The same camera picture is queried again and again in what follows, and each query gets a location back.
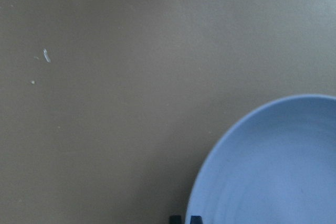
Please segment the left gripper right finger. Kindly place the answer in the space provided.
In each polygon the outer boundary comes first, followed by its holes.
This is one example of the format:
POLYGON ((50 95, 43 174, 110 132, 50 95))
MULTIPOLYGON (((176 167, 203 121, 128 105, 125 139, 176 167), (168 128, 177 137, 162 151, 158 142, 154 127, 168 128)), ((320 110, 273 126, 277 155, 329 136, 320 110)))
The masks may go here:
POLYGON ((203 224, 203 219, 201 216, 191 216, 190 224, 203 224))

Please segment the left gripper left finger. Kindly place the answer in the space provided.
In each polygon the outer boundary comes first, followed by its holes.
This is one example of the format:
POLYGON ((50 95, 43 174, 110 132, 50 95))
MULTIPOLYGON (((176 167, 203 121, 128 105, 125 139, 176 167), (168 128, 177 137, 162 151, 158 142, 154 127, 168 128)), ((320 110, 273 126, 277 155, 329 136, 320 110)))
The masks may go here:
POLYGON ((181 215, 169 216, 169 224, 181 224, 181 215))

